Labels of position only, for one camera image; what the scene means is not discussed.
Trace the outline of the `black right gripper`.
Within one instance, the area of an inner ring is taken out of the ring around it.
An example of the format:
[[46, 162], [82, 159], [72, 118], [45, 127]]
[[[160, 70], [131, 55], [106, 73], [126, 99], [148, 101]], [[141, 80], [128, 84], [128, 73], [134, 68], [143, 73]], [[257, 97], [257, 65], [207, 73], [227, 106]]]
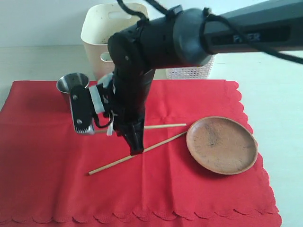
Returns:
[[141, 154], [144, 150], [145, 103], [154, 75], [155, 70], [143, 73], [113, 71], [114, 129], [123, 132], [131, 156]]

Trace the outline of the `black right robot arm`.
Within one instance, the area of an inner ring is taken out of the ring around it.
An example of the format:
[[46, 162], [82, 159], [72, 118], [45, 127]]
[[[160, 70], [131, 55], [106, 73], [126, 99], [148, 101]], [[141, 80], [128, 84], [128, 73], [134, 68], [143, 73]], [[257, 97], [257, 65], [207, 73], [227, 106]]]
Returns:
[[149, 20], [143, 13], [119, 6], [139, 21], [110, 36], [107, 47], [115, 69], [110, 117], [114, 129], [141, 131], [147, 98], [157, 69], [202, 66], [219, 53], [263, 52], [302, 63], [287, 54], [303, 48], [303, 3], [268, 0], [215, 15], [209, 8], [165, 9], [150, 4], [162, 17]]

